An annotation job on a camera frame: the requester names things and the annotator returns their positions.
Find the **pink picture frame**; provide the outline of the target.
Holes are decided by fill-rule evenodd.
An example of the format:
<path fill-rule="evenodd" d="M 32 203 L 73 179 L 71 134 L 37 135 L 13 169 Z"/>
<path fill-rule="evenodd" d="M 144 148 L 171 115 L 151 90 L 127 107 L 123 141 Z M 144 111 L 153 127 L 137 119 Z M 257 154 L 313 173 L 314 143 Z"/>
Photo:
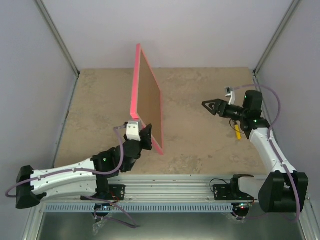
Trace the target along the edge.
<path fill-rule="evenodd" d="M 130 116 L 145 127 L 152 125 L 151 140 L 158 154 L 164 154 L 163 95 L 147 56 L 138 43 L 135 49 Z"/>

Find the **yellow screwdriver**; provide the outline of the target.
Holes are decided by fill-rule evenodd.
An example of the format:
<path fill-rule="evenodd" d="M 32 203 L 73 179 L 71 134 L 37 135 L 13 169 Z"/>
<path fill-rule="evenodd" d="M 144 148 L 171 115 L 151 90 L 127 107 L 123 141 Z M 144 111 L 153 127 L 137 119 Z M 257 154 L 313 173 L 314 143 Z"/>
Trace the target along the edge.
<path fill-rule="evenodd" d="M 240 132 L 240 128 L 239 128 L 238 123 L 236 121 L 233 122 L 233 128 L 234 128 L 237 140 L 241 140 L 242 133 Z"/>

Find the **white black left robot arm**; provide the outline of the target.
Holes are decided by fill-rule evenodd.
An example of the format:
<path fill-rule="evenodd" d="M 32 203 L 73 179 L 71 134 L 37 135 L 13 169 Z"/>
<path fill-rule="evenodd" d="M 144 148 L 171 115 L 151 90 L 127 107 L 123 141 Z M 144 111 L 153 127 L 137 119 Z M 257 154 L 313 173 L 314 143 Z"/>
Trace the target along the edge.
<path fill-rule="evenodd" d="M 118 137 L 118 146 L 86 160 L 44 170 L 35 170 L 31 165 L 21 167 L 16 179 L 15 207 L 29 209 L 58 197 L 107 198 L 108 180 L 130 172 L 142 151 L 153 148 L 151 124 L 141 128 L 138 122 L 128 121 L 113 130 L 118 133 L 120 129 L 126 133 Z"/>

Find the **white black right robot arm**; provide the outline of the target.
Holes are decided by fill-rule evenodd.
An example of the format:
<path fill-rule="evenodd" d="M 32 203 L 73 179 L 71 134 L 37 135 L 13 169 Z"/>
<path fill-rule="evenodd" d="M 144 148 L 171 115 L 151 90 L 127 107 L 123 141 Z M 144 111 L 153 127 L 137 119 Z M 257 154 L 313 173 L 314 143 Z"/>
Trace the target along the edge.
<path fill-rule="evenodd" d="M 229 183 L 231 197 L 258 200 L 265 213 L 301 213 L 309 179 L 289 163 L 274 138 L 271 125 L 262 117 L 263 94 L 256 90 L 246 91 L 242 106 L 234 104 L 233 90 L 230 89 L 227 96 L 229 101 L 207 100 L 202 106 L 214 116 L 239 122 L 240 129 L 256 148 L 268 172 L 265 181 L 249 174 L 235 174 Z"/>

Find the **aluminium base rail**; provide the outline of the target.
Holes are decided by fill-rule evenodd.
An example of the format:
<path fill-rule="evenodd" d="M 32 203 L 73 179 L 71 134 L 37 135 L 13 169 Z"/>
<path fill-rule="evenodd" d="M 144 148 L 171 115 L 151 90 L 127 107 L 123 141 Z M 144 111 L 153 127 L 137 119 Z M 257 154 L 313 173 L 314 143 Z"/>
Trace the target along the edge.
<path fill-rule="evenodd" d="M 109 185 L 125 185 L 123 202 L 141 203 L 188 203 L 213 202 L 213 185 L 226 184 L 231 176 L 222 175 L 144 175 L 124 174 L 108 179 Z M 55 199 L 81 199 L 80 196 L 65 196 Z"/>

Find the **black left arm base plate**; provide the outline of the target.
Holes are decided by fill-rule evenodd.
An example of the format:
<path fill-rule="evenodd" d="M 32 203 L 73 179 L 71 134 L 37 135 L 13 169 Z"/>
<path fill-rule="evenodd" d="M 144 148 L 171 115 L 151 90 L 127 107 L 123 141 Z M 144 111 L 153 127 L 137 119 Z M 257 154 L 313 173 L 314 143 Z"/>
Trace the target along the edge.
<path fill-rule="evenodd" d="M 108 201 L 122 201 L 125 197 L 126 186 L 123 184 L 112 184 L 99 186 L 94 183 L 86 183 L 81 185 L 80 191 L 77 193 L 82 200 L 89 200 L 89 197 L 108 200 Z"/>

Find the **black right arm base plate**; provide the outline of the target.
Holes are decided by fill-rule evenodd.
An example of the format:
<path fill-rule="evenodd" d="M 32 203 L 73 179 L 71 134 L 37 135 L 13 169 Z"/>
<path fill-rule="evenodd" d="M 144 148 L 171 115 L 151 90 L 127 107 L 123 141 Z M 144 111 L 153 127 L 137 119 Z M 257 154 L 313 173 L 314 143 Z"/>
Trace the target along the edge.
<path fill-rule="evenodd" d="M 216 201 L 253 201 L 254 198 L 246 193 L 232 189 L 229 184 L 214 184 L 212 186 Z"/>

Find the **right aluminium corner post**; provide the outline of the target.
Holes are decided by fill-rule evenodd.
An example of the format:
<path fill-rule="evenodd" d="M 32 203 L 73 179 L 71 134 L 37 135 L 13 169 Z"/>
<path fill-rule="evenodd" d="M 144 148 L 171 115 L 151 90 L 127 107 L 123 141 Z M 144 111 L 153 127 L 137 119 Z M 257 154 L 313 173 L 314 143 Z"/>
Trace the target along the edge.
<path fill-rule="evenodd" d="M 286 10 L 284 16 L 282 17 L 278 27 L 276 28 L 271 40 L 269 41 L 266 49 L 264 50 L 261 58 L 259 59 L 255 69 L 252 71 L 255 77 L 258 76 L 259 71 L 262 69 L 264 63 L 266 62 L 267 58 L 271 54 L 272 50 L 274 49 L 276 43 L 278 42 L 279 38 L 281 37 L 283 31 L 286 29 L 288 23 L 292 19 L 293 15 L 295 14 L 297 8 L 299 7 L 301 0 L 292 0 L 288 9 Z"/>

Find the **aluminium corner post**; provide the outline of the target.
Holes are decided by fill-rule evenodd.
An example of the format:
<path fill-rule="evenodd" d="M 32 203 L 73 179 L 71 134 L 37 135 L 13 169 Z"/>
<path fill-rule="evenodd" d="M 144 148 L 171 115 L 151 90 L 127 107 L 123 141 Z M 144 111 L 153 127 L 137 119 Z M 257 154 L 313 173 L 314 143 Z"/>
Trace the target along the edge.
<path fill-rule="evenodd" d="M 278 42 L 279 38 L 281 37 L 283 31 L 286 29 L 288 23 L 292 19 L 293 15 L 295 14 L 297 8 L 299 7 L 301 0 L 292 0 L 288 9 L 286 10 L 284 16 L 282 17 L 278 27 L 276 28 L 271 40 L 269 41 L 266 49 L 264 50 L 261 58 L 259 59 L 255 69 L 252 71 L 255 77 L 258 76 L 259 71 L 262 69 L 264 63 L 266 62 L 267 58 L 271 54 L 272 50 L 274 49 L 276 43 Z"/>
<path fill-rule="evenodd" d="M 75 61 L 73 60 L 61 34 L 59 33 L 58 28 L 56 27 L 47 7 L 45 6 L 44 2 L 42 0 L 34 0 L 34 3 L 36 7 L 38 8 L 40 14 L 42 15 L 44 21 L 46 22 L 49 30 L 53 34 L 53 37 L 55 38 L 60 50 L 62 51 L 66 61 L 68 62 L 69 66 L 71 67 L 73 73 L 75 74 L 76 78 L 79 78 L 80 71 L 77 68 Z"/>

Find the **left aluminium corner post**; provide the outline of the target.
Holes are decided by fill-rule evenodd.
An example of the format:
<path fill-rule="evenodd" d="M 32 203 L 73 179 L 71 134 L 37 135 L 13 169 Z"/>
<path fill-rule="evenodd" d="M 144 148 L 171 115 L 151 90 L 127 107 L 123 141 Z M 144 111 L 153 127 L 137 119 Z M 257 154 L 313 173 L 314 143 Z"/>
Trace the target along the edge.
<path fill-rule="evenodd" d="M 44 2 L 42 0 L 34 0 L 34 3 L 36 7 L 38 8 L 40 14 L 42 15 L 44 21 L 46 22 L 49 30 L 53 34 L 53 37 L 55 38 L 60 50 L 62 51 L 66 61 L 68 62 L 69 66 L 71 67 L 73 73 L 75 74 L 76 78 L 79 78 L 80 71 L 77 68 L 75 61 L 73 60 L 61 34 L 59 33 L 58 28 L 56 27 L 47 7 L 45 6 Z"/>

